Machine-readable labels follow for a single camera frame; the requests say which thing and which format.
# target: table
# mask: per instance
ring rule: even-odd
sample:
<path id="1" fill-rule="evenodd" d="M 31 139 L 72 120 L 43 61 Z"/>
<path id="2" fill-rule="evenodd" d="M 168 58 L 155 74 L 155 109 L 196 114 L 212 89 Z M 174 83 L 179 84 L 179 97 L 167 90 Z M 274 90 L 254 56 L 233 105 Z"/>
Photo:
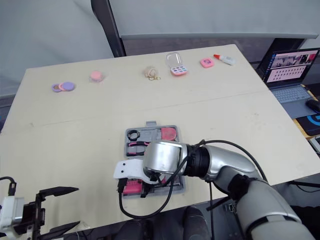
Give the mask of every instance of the table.
<path id="1" fill-rule="evenodd" d="M 214 67 L 202 68 L 199 60 L 213 53 L 237 63 L 215 61 Z M 16 195 L 26 201 L 40 189 L 80 189 L 47 197 L 43 232 L 77 220 L 94 228 L 129 219 L 119 209 L 113 171 L 124 159 L 125 130 L 150 120 L 177 125 L 185 143 L 223 139 L 241 145 L 258 160 L 271 185 L 319 172 L 318 156 L 235 45 L 180 54 L 189 70 L 183 77 L 169 73 L 166 53 L 26 71 L 0 135 L 0 174 L 14 177 Z M 141 71 L 151 64 L 161 80 L 143 76 Z M 108 77 L 99 84 L 88 82 L 92 70 Z M 75 82 L 76 89 L 50 90 L 51 84 L 65 80 Z M 185 180 L 185 193 L 173 195 L 164 210 L 209 200 L 207 183 L 196 177 Z M 224 194 L 214 188 L 213 196 Z M 130 213 L 144 215 L 165 198 L 126 199 L 123 204 Z"/>

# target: pliers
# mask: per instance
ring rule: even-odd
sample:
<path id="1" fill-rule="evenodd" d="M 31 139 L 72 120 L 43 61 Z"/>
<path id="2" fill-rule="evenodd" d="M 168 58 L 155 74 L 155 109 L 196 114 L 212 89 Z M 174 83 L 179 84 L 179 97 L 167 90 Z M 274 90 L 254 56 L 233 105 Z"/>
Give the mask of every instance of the pliers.
<path id="1" fill-rule="evenodd" d="M 128 147 L 135 147 L 135 146 L 146 146 L 150 144 L 149 141 L 134 141 L 134 142 L 129 142 Z"/>
<path id="2" fill-rule="evenodd" d="M 149 141 L 134 141 L 134 142 L 129 142 L 127 144 L 128 147 L 137 147 L 137 146 L 144 146 L 147 147 L 150 144 Z M 145 151 L 140 151 L 140 152 L 127 152 L 126 156 L 127 157 L 134 157 L 134 156 L 144 156 Z"/>

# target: purple coaster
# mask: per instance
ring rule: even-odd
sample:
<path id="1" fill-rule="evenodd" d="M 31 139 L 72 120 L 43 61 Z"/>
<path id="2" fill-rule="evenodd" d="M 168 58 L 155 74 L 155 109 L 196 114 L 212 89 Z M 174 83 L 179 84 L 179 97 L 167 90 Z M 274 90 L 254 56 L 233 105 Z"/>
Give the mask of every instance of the purple coaster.
<path id="1" fill-rule="evenodd" d="M 59 88 L 59 84 L 53 84 L 51 86 L 52 90 L 56 93 L 60 93 L 61 92 L 61 89 Z"/>
<path id="2" fill-rule="evenodd" d="M 62 84 L 62 87 L 67 91 L 72 91 L 75 89 L 75 84 L 73 82 L 66 81 Z"/>

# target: white wall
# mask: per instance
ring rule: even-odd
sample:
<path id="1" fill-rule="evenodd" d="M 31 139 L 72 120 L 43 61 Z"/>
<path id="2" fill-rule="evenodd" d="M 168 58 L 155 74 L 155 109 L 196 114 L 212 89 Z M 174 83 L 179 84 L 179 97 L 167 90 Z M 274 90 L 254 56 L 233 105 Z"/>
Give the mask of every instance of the white wall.
<path id="1" fill-rule="evenodd" d="M 0 96 L 28 68 L 104 58 L 113 54 L 90 0 L 0 1 Z"/>
<path id="2" fill-rule="evenodd" d="M 293 37 L 319 33 L 319 0 L 110 0 L 123 38 L 213 34 Z"/>
<path id="3" fill-rule="evenodd" d="M 301 46 L 302 49 L 311 49 L 311 48 L 320 48 L 320 36 L 316 39 L 308 39 L 304 42 Z"/>

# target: tool case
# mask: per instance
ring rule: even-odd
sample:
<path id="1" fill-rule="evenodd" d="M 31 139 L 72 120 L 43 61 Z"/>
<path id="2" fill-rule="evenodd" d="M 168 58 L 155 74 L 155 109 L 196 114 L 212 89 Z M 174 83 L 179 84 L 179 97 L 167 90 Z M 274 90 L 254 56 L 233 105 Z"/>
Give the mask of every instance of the tool case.
<path id="1" fill-rule="evenodd" d="M 156 140 L 170 140 L 179 142 L 179 133 L 176 125 L 157 125 L 156 121 L 147 121 L 145 127 L 129 128 L 125 131 L 124 156 L 127 159 L 143 159 L 148 144 Z M 128 179 L 123 191 L 125 198 L 145 198 L 148 196 L 168 195 L 170 185 L 165 187 L 151 187 L 139 179 Z M 172 194 L 180 194 L 185 191 L 184 176 L 177 176 L 174 180 Z"/>

